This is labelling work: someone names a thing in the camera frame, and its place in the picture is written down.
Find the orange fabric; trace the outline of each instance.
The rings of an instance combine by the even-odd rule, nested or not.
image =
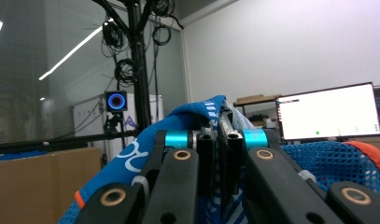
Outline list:
[[[373,163],[375,163],[375,166],[379,169],[380,172],[380,150],[379,148],[367,144],[367,143],[362,143],[358,141],[350,141],[350,142],[345,142],[346,144],[349,144],[353,147],[358,148],[363,154],[367,155]]]
[[[77,190],[76,194],[74,194],[74,197],[77,201],[78,207],[82,209],[85,206],[85,202],[81,197],[81,194],[79,193],[79,190]]]

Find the brass ring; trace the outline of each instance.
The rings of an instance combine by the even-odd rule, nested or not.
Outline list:
[[[363,200],[359,200],[359,199],[353,198],[352,196],[349,195],[349,193],[348,193],[349,191],[355,191],[356,193],[358,193],[361,196],[363,196],[364,199]],[[372,202],[370,196],[368,196],[366,193],[364,193],[363,191],[361,191],[359,189],[343,188],[343,189],[341,189],[341,193],[344,195],[344,197],[346,199],[348,199],[352,203],[357,203],[357,204],[361,204],[361,205],[367,205],[367,204],[370,204]]]
[[[260,157],[263,160],[271,160],[271,159],[274,158],[274,153],[272,153],[272,152],[270,152],[268,150],[262,149],[262,150],[258,150],[257,151],[257,156]]]
[[[175,154],[173,156],[176,158],[176,160],[184,161],[184,160],[187,160],[190,158],[190,153],[186,150],[179,150],[179,151],[175,152]]]
[[[119,197],[116,199],[110,199],[109,196],[111,194],[118,194]],[[123,189],[110,189],[106,191],[103,195],[102,198],[100,198],[100,203],[104,206],[110,207],[117,205],[121,203],[126,197],[126,192]]]

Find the electronic device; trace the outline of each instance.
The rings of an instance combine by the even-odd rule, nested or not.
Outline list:
[[[107,112],[120,112],[128,110],[126,91],[107,91],[106,110]]]
[[[373,84],[276,97],[282,140],[380,135]]]

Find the black cable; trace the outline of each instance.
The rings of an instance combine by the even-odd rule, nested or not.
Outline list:
[[[137,81],[136,74],[134,73],[134,71],[137,71],[136,68],[134,61],[129,58],[119,60],[116,63],[116,69],[114,72],[118,83],[122,83],[126,88],[132,86]]]
[[[176,16],[174,16],[173,14],[171,14],[171,15],[169,15],[168,17],[174,19],[174,20],[176,21],[177,25],[178,25],[182,30],[184,30],[184,26],[181,25],[180,21],[178,20],[178,18],[177,18]]]
[[[161,30],[166,30],[167,31],[167,38],[164,41],[160,40],[161,37]],[[154,43],[158,46],[163,46],[169,43],[170,39],[172,38],[172,31],[170,30],[169,27],[161,24],[155,28],[154,32],[152,32],[152,39],[154,40]]]
[[[125,120],[125,112],[122,112],[122,130],[120,130],[122,133],[126,133],[126,131],[128,131],[126,129],[126,120]],[[125,137],[122,137],[122,148],[126,148],[126,144],[128,144],[126,142],[126,138]]]
[[[152,7],[152,12],[159,17],[166,17],[169,14],[169,7],[170,7],[169,0],[159,0],[154,2],[154,5]]]
[[[118,66],[118,60],[117,60],[117,56],[114,55],[113,56],[113,59],[114,59],[114,64],[116,65],[116,70],[117,70],[117,66]],[[117,91],[120,90],[120,74],[117,73],[115,70],[114,70],[114,78],[117,80]]]
[[[126,43],[126,37],[122,30],[113,22],[105,21],[103,23],[103,39],[102,39],[102,52],[109,58],[118,55],[124,51],[123,47]],[[103,46],[107,46],[110,55],[106,55]]]
[[[148,42],[147,42],[147,44],[145,43],[145,49],[146,49],[146,52],[148,51],[148,47],[149,47],[150,44],[151,44],[151,38],[152,38],[151,30],[152,30],[152,25],[150,24],[150,25],[149,25],[149,33],[150,33],[150,35],[149,35],[149,38],[148,38]]]
[[[159,25],[159,24],[161,24],[161,22],[159,21],[159,20],[157,20],[157,16],[156,15],[154,15],[154,22],[152,23],[152,26],[153,26],[153,28],[154,28],[154,30],[156,29],[156,27]],[[152,81],[152,79],[154,78],[154,75],[155,75],[155,71],[156,71],[156,58],[157,58],[157,56],[158,56],[158,52],[159,52],[159,48],[155,48],[155,41],[154,41],[154,43],[153,43],[153,49],[154,49],[154,51],[153,51],[153,63],[152,63],[152,70],[151,70],[151,75],[149,76],[149,79],[148,79],[148,86],[150,86],[151,85],[151,81]]]
[[[155,84],[155,97],[156,97],[156,105],[155,105],[155,111],[156,111],[156,118],[155,118],[155,121],[158,121],[159,120],[159,112],[160,112],[160,109],[159,109],[159,90],[158,90],[158,74],[157,74],[157,58],[158,58],[158,53],[159,53],[159,44],[157,43],[161,43],[158,39],[157,41],[155,41],[156,39],[159,36],[154,36],[153,34],[153,39],[154,39],[154,44],[153,44],[153,48],[154,48],[154,62],[153,62],[153,66],[152,66],[152,72],[151,72],[151,77],[150,77],[150,80],[148,81],[148,85],[151,84],[151,80],[152,78],[154,77],[154,84]]]

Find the bolt hole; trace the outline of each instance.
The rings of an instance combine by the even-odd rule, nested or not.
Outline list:
[[[239,136],[236,133],[229,133],[228,137],[229,138],[238,138]]]
[[[371,200],[370,196],[368,196],[365,192],[363,192],[359,189],[343,188],[343,189],[341,189],[341,193],[351,203],[356,203],[356,204],[360,204],[360,205],[368,205],[368,204],[371,204],[373,202]]]
[[[212,137],[209,134],[205,134],[202,138],[204,140],[208,140],[208,139],[211,139]]]
[[[190,158],[190,153],[185,150],[179,150],[175,152],[173,156],[176,158],[176,160],[184,161]]]
[[[161,223],[163,224],[173,224],[176,223],[176,216],[172,213],[165,213],[161,216]]]
[[[187,152],[184,152],[184,151],[180,151],[180,152],[177,153],[177,156],[178,156],[179,158],[184,158],[184,157],[186,157],[187,155],[188,155],[188,153],[187,153]]]
[[[263,160],[271,160],[274,158],[274,153],[268,151],[268,150],[258,150],[257,156],[260,157]]]
[[[120,197],[119,192],[111,192],[107,195],[106,200],[110,203],[115,202]]]
[[[324,223],[324,219],[316,213],[308,213],[306,214],[306,218],[308,218],[308,220],[314,224]]]

